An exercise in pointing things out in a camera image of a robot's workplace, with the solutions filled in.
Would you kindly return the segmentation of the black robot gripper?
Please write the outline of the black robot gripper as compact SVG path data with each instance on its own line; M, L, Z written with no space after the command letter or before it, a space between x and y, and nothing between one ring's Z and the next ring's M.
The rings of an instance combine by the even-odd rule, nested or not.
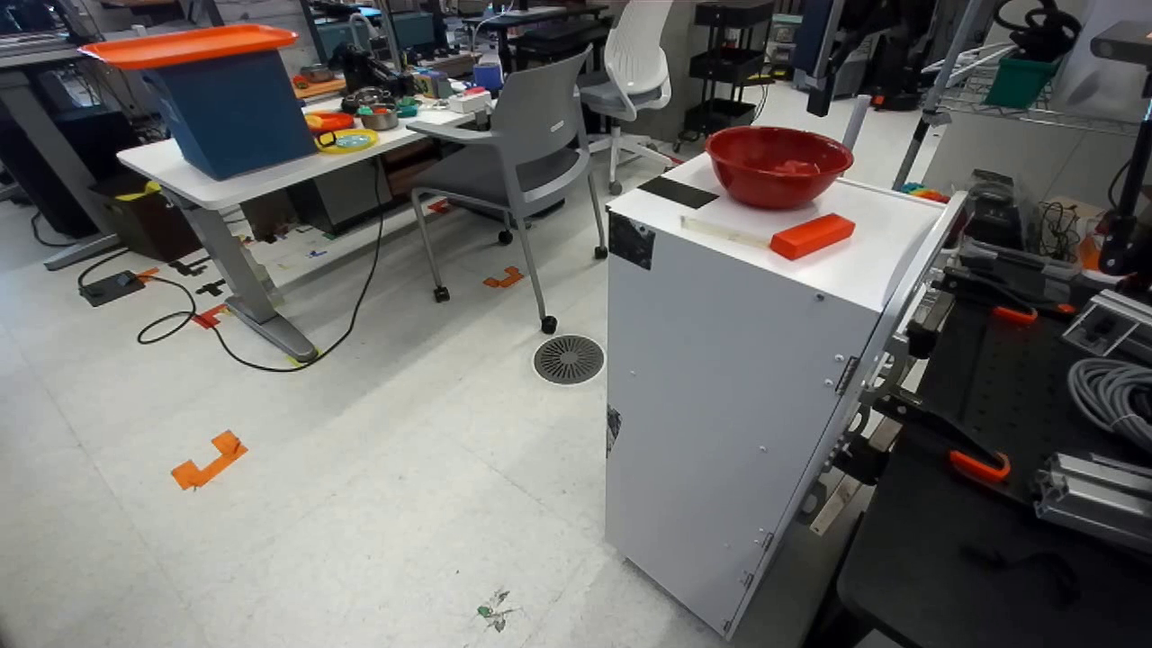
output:
M885 0L804 0L798 90L808 94L811 115L831 109L834 71L864 37L883 30L883 17Z

